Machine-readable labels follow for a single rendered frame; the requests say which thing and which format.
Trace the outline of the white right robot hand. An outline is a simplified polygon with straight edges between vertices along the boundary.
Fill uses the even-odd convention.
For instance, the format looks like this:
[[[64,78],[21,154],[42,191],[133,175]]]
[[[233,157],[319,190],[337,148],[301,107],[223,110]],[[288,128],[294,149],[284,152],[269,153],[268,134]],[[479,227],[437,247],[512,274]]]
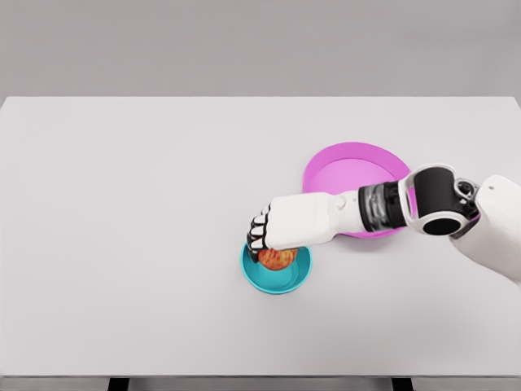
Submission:
[[[324,244],[334,237],[330,216],[332,196],[307,193],[276,197],[255,216],[247,232],[247,250],[253,261],[260,253]]]

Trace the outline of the red yellow apple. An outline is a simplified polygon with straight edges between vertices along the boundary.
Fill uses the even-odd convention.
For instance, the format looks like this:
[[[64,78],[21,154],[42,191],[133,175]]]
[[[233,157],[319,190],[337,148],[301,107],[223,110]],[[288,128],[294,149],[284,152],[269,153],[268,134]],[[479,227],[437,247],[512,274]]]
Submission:
[[[258,253],[258,262],[268,270],[280,271],[288,268],[296,259],[298,249],[275,250],[273,248]]]

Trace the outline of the blue bowl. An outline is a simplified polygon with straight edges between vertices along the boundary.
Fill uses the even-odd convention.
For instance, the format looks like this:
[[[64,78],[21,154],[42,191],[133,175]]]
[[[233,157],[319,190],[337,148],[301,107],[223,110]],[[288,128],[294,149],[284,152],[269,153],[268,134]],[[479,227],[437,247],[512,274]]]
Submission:
[[[292,292],[300,287],[309,277],[313,256],[308,247],[300,248],[296,259],[285,269],[269,270],[259,262],[254,262],[244,244],[240,256],[240,265],[246,280],[256,289],[279,295]]]

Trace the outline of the pink plate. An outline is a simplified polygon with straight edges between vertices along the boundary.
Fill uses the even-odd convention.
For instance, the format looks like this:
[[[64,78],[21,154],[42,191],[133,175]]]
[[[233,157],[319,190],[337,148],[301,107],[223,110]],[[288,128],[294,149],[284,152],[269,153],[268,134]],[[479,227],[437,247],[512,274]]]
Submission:
[[[405,178],[411,169],[390,151],[369,143],[337,143],[308,162],[302,192],[338,195],[360,187]]]

